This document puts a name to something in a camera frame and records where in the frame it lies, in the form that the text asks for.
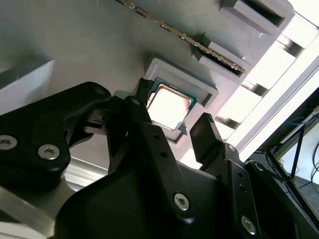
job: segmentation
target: silver screw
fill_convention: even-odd
[[[15,137],[12,137],[10,135],[0,135],[0,150],[9,150],[18,144],[18,141]]]
[[[228,147],[230,148],[230,150],[231,150],[231,151],[233,151],[233,152],[235,152],[235,151],[236,151],[236,149],[235,149],[235,147],[234,147],[234,146],[232,146],[232,145],[230,145],[230,144],[229,144],[229,145],[228,145]]]
[[[60,155],[60,149],[53,144],[45,144],[38,149],[38,155],[43,159],[53,160]]]
[[[256,234],[256,228],[254,224],[247,217],[241,217],[241,224],[251,235]]]
[[[135,99],[133,100],[133,103],[136,104],[136,105],[138,105],[138,106],[141,104],[140,102],[138,102],[138,101],[135,100]]]
[[[260,171],[263,171],[263,169],[258,165],[258,163],[255,163],[256,168],[258,168]]]
[[[98,93],[98,94],[100,94],[100,95],[105,95],[105,92],[104,92],[103,89],[100,88],[100,87],[95,87],[95,92]]]
[[[189,201],[182,193],[175,194],[174,202],[182,211],[187,211],[189,209]]]

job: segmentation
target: metal plate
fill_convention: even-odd
[[[258,39],[238,28],[219,13],[220,0],[133,3],[194,39],[205,33],[228,51],[245,57],[251,65],[275,40],[268,35]],[[111,93],[133,92],[154,53],[208,83],[213,81],[220,92],[208,110],[213,116],[238,88],[231,80],[198,63],[192,57],[190,44],[114,0],[0,0],[0,31],[0,70],[15,65],[25,55],[44,54],[55,59],[49,94],[86,81],[97,82]],[[187,127],[202,113],[202,109],[195,108],[194,120]],[[190,144],[179,150],[176,158],[189,147]],[[99,157],[103,159],[99,164],[107,164],[103,147],[85,151],[90,152],[90,157],[84,158],[81,153],[75,157]]]

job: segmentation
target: cable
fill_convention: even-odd
[[[307,186],[307,185],[309,185],[309,184],[311,184],[311,182],[305,183],[304,185],[300,186],[299,189],[301,189],[301,188],[303,188],[303,187],[305,187],[305,186]]]
[[[295,118],[295,119],[292,119],[292,120],[288,121],[287,124],[290,124],[290,125],[305,125],[305,124],[312,123],[315,120],[319,120],[319,113],[313,114],[313,116],[307,122],[295,123],[296,120],[302,120],[302,119],[304,119],[304,117],[298,117],[298,118]]]
[[[316,157],[316,153],[317,153],[318,147],[319,147],[319,142],[317,143],[317,145],[316,145],[316,147],[314,149],[314,152],[313,152],[313,166],[314,166],[315,170],[314,170],[314,172],[311,175],[311,180],[310,181],[311,181],[311,185],[313,186],[314,190],[319,194],[319,192],[317,191],[317,189],[314,186],[314,176],[318,172],[318,169],[319,169],[319,166],[316,166],[316,163],[315,163],[315,157]]]
[[[305,125],[305,124],[309,124],[309,123],[312,123],[314,122],[315,120],[317,120],[317,116],[316,117],[311,117],[307,122],[304,122],[304,123],[295,123],[296,120],[301,120],[301,119],[304,119],[304,117],[299,117],[299,118],[296,118],[296,119],[293,119],[291,121],[288,121],[287,124],[290,124],[290,125]]]
[[[266,161],[267,161],[267,163],[268,163],[269,171],[270,171],[270,168],[272,168],[273,172],[277,174],[277,172],[274,170],[274,168],[272,167],[272,165],[269,163],[267,154],[265,154],[265,158],[266,158]]]

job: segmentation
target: blue cable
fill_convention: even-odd
[[[312,123],[314,122],[315,120],[318,120],[319,119],[319,113],[313,115],[307,122],[304,122],[304,123],[295,123],[296,120],[301,120],[301,119],[304,119],[304,117],[298,117],[296,119],[293,119],[291,121],[288,121],[287,124],[290,124],[290,125],[305,125],[305,124],[309,124],[309,123]]]

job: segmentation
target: bright light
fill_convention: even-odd
[[[228,139],[229,136],[235,131],[233,128],[230,128],[224,125],[223,123],[217,121],[215,121],[215,125],[222,139]]]
[[[312,22],[314,25],[319,25],[319,1],[318,0],[288,0],[296,12],[304,18]]]
[[[260,96],[240,86],[218,115],[241,123],[260,100]]]
[[[183,164],[187,165],[190,168],[194,168],[194,169],[199,169],[202,164],[201,163],[197,163],[196,158],[195,158],[195,153],[194,153],[194,149],[190,148],[183,156],[183,158],[181,158],[180,160]]]
[[[296,14],[283,35],[297,43],[302,48],[306,48],[312,43],[318,34],[318,29],[310,22]]]
[[[191,98],[160,84],[149,99],[148,111],[154,122],[175,130],[187,116],[191,103]]]
[[[249,73],[245,81],[271,89],[294,60],[294,56],[275,43]]]

